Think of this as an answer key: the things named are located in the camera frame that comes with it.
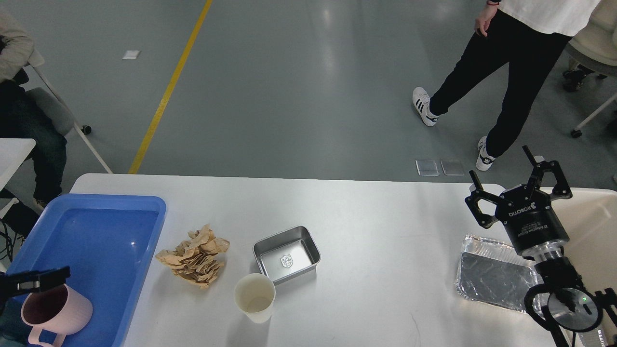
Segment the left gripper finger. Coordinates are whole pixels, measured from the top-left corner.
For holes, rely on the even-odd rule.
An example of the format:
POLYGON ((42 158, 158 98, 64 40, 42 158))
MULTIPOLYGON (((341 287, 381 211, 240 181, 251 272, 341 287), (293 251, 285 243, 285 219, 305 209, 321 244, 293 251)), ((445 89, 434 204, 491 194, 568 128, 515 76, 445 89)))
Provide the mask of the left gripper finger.
POLYGON ((71 275, 69 267, 49 270, 32 270, 17 274, 0 275, 0 300, 7 302, 10 298, 24 294, 40 293, 64 285, 71 275))

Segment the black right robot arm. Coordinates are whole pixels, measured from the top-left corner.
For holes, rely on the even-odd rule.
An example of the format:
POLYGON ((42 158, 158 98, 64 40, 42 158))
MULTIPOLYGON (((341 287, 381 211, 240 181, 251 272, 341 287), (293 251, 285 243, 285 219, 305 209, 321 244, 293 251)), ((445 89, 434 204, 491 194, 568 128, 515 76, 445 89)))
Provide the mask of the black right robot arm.
POLYGON ((604 315, 616 322, 616 292, 606 288, 591 294, 564 255, 569 236, 552 202, 571 199, 573 193, 559 162, 534 156, 529 147, 523 151, 532 165, 526 184, 494 195, 470 171, 472 185, 465 203, 479 226, 488 229, 501 222, 516 254, 535 262, 542 283, 524 295, 526 313, 551 334, 556 346, 570 347, 564 330, 582 338, 600 327, 604 315))

